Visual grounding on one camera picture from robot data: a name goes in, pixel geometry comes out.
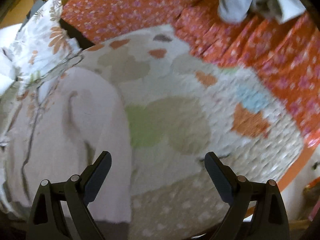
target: metal screw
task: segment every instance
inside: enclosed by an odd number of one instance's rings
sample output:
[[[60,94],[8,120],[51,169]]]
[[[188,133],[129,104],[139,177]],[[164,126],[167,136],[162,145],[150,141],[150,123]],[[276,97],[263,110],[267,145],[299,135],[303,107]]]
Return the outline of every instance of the metal screw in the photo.
[[[238,180],[239,180],[240,182],[245,182],[247,179],[245,178],[245,176],[239,175],[239,176],[238,176]]]
[[[73,175],[72,177],[71,177],[71,180],[72,181],[77,181],[79,179],[79,176],[78,175]]]
[[[273,179],[269,179],[269,184],[270,184],[271,186],[277,185],[277,183],[276,183]]]
[[[48,184],[48,180],[44,179],[43,181],[41,181],[41,186],[45,186]]]

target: floral pillowcase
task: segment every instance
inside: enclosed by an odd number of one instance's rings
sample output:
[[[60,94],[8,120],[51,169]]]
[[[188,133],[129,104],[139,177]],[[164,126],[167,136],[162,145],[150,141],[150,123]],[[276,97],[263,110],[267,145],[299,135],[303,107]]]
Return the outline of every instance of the floral pillowcase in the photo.
[[[61,0],[48,0],[18,32],[8,48],[17,68],[19,93],[57,65],[80,52],[76,39],[70,39],[60,27]]]

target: orange fabric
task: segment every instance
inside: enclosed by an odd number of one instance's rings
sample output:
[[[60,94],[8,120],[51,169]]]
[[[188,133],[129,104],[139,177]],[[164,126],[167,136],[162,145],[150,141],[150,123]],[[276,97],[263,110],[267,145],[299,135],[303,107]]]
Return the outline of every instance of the orange fabric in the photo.
[[[141,28],[174,23],[197,0],[69,0],[62,18],[94,43]]]

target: folded fabric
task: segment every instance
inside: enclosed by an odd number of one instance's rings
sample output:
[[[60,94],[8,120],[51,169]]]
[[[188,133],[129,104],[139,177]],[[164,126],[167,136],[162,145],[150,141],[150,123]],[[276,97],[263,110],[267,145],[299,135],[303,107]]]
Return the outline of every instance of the folded fabric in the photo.
[[[80,51],[76,39],[69,39],[59,25],[61,12],[61,0],[48,0],[9,46],[10,58],[19,72],[20,94]]]
[[[247,16],[249,8],[266,18],[285,23],[305,11],[299,0],[220,0],[218,14],[228,23],[239,23]]]
[[[22,23],[19,23],[0,29],[0,48],[10,46],[21,26]]]
[[[112,155],[112,167],[88,208],[96,221],[130,222],[129,127],[115,88],[100,76],[73,67],[29,92],[8,137],[5,166],[9,204],[30,207],[41,180],[55,183],[81,174],[107,150]],[[66,205],[63,209],[68,214]],[[24,208],[15,210],[28,217]]]
[[[4,92],[14,83],[15,69],[12,62],[0,48],[0,98]]]

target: green patch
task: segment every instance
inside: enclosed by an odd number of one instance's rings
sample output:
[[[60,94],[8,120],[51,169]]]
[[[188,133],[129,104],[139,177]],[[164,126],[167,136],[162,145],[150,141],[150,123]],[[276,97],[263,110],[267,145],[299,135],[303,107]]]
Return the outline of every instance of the green patch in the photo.
[[[161,141],[163,132],[155,125],[148,109],[130,105],[125,111],[129,121],[132,148],[152,147]]]
[[[221,73],[224,74],[234,74],[238,71],[238,67],[233,67],[233,68],[223,68],[221,69]]]

